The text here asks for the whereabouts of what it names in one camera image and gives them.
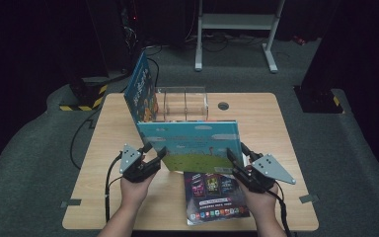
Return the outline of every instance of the metal stand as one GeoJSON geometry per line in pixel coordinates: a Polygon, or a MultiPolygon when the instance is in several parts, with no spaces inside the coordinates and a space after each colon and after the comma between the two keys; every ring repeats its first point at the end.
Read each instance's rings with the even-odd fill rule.
{"type": "Polygon", "coordinates": [[[202,70],[202,29],[234,29],[234,30],[269,30],[267,43],[263,43],[263,50],[271,73],[278,71],[273,60],[270,48],[281,17],[285,0],[280,0],[274,15],[250,14],[203,14],[202,0],[199,0],[198,31],[195,51],[195,71],[202,70]]]}

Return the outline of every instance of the transparent container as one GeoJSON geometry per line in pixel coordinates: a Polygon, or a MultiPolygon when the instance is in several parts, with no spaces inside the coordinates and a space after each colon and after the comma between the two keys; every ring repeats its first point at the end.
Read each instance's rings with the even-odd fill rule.
{"type": "Polygon", "coordinates": [[[156,121],[207,120],[208,104],[204,87],[157,87],[156,121]]]}

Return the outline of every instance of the black object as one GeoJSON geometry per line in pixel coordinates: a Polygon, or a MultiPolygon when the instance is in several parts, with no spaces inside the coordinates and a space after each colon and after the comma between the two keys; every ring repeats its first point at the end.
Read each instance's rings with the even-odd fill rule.
{"type": "MultiPolygon", "coordinates": [[[[251,162],[254,162],[263,157],[263,154],[257,154],[251,151],[244,143],[241,142],[241,145],[242,152],[251,158],[251,162]]],[[[241,167],[236,162],[236,157],[229,148],[227,148],[227,158],[233,164],[233,176],[241,181],[249,189],[250,192],[263,194],[273,187],[273,184],[275,183],[274,179],[266,177],[256,169],[252,169],[250,171],[245,167],[241,167]]]]}
{"type": "Polygon", "coordinates": [[[161,169],[161,160],[166,155],[166,147],[158,152],[157,157],[148,163],[143,162],[143,153],[150,150],[147,147],[140,148],[140,157],[135,160],[135,162],[128,167],[127,170],[122,174],[122,177],[129,180],[132,183],[140,183],[149,178],[151,175],[155,174],[158,170],[161,169]]]}
{"type": "Polygon", "coordinates": [[[344,51],[339,50],[338,45],[342,44],[343,37],[348,35],[348,32],[342,32],[338,28],[340,23],[337,15],[339,13],[340,11],[333,13],[328,31],[313,57],[303,82],[300,86],[294,87],[304,113],[340,114],[343,112],[340,101],[331,91],[340,77],[338,72],[331,71],[331,68],[334,68],[334,65],[340,65],[340,61],[345,58],[344,51]]]}
{"type": "Polygon", "coordinates": [[[193,17],[193,3],[190,3],[186,10],[185,0],[135,0],[138,29],[147,44],[184,47],[188,34],[187,19],[193,17]]]}
{"type": "Polygon", "coordinates": [[[115,1],[45,0],[34,5],[32,21],[70,86],[60,106],[95,109],[104,85],[84,78],[113,81],[132,71],[133,48],[126,46],[115,1]]]}

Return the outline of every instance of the colorful cover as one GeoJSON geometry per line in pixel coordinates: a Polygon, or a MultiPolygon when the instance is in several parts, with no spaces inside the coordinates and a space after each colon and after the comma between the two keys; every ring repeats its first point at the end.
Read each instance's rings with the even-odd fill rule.
{"type": "Polygon", "coordinates": [[[188,225],[250,216],[233,176],[184,172],[184,181],[188,225]]]}
{"type": "Polygon", "coordinates": [[[162,159],[171,171],[231,174],[227,148],[244,166],[236,121],[140,122],[144,142],[156,151],[166,147],[162,159]]]}
{"type": "Polygon", "coordinates": [[[134,123],[156,120],[158,103],[155,84],[145,52],[142,52],[124,93],[134,123]]]}

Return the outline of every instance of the magazine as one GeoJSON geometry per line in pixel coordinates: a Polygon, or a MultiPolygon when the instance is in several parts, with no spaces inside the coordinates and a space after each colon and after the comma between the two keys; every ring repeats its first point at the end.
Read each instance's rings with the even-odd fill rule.
{"type": "Polygon", "coordinates": [[[184,172],[184,181],[188,225],[250,216],[232,175],[184,172]]]}

